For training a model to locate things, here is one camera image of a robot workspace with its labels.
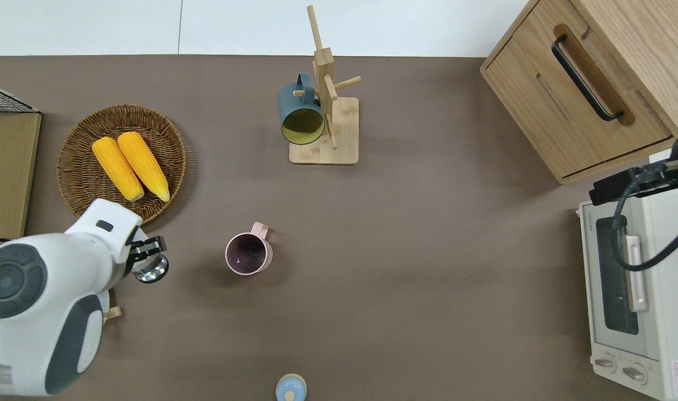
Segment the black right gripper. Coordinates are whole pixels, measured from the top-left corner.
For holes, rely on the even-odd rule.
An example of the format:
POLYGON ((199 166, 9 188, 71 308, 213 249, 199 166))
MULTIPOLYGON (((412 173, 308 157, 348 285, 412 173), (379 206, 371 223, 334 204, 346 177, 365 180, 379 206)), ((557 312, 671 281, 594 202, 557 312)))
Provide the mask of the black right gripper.
POLYGON ((626 189, 634 183, 637 185, 626 196, 627 198, 644 198, 676 188, 675 178, 668 176, 662 165, 649 164, 644 167, 632 167, 596 181, 588 192, 591 203, 599 206, 621 200, 626 189))

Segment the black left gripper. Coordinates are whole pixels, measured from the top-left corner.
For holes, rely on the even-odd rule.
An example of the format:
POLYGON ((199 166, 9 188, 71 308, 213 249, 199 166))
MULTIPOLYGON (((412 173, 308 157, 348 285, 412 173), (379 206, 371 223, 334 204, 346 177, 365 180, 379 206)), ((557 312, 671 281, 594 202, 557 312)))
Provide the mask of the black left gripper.
POLYGON ((140 227, 135 227, 127 238, 126 245, 129 254, 125 263, 125 273, 130 273, 133 267, 167 267, 168 259, 163 252, 166 244, 163 236, 148 235, 140 227))

